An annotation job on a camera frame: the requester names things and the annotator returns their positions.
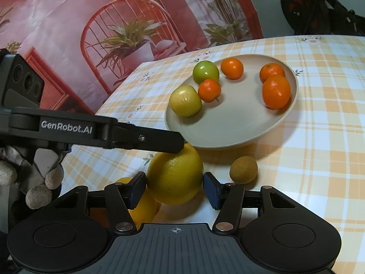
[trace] tablecloth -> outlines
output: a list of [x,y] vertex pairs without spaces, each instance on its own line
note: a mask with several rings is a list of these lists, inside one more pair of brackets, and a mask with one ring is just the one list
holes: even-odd
[[[265,54],[296,73],[299,97],[284,123],[248,146],[202,151],[204,170],[231,182],[229,167],[253,156],[259,190],[271,185],[329,221],[342,238],[336,273],[365,273],[365,38],[290,36],[223,45],[143,63],[109,97],[98,115],[139,126],[166,129],[164,112],[171,92],[201,60],[238,54]],[[117,179],[146,171],[155,153],[73,146],[63,161],[63,193],[76,185],[103,189]],[[207,222],[217,216],[203,192],[180,207],[163,205],[157,222]],[[256,211],[243,212],[241,225]]]

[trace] green apple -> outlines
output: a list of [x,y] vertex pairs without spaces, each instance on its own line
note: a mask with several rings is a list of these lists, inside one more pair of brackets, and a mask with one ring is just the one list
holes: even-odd
[[189,117],[200,110],[201,99],[194,87],[182,85],[172,92],[169,104],[178,116]]
[[219,81],[218,67],[211,61],[201,61],[193,69],[193,79],[197,84],[201,84],[206,79]]

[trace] green fruit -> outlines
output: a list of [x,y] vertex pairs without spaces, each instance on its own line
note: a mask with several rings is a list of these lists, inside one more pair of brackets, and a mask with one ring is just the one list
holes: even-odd
[[201,61],[193,69],[193,79],[197,84],[201,84],[206,79],[219,81],[218,67],[211,61]]
[[178,116],[189,117],[200,110],[201,99],[191,85],[182,85],[172,92],[169,104]]
[[229,176],[235,183],[246,184],[257,175],[258,166],[252,157],[240,157],[235,160],[229,170]]

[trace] camera lens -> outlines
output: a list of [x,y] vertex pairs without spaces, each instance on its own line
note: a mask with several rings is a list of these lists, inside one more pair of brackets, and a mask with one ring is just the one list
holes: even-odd
[[33,84],[33,77],[30,74],[27,74],[27,76],[25,76],[25,80],[24,80],[24,89],[26,92],[29,92],[30,89],[32,88],[32,84]]
[[14,82],[19,82],[21,80],[21,75],[23,74],[23,70],[21,69],[21,65],[17,65],[14,70],[13,80]]
[[41,84],[37,82],[34,86],[34,96],[38,97],[41,93]]

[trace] finger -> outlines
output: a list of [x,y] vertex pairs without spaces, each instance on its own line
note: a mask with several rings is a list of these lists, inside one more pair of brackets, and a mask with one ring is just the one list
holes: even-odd
[[25,202],[30,209],[38,209],[48,205],[52,200],[52,192],[45,184],[30,189],[25,196]]
[[0,185],[12,185],[17,178],[18,174],[13,165],[6,161],[0,161]]
[[52,171],[48,172],[45,179],[45,184],[50,190],[58,188],[63,180],[63,168],[57,165]]

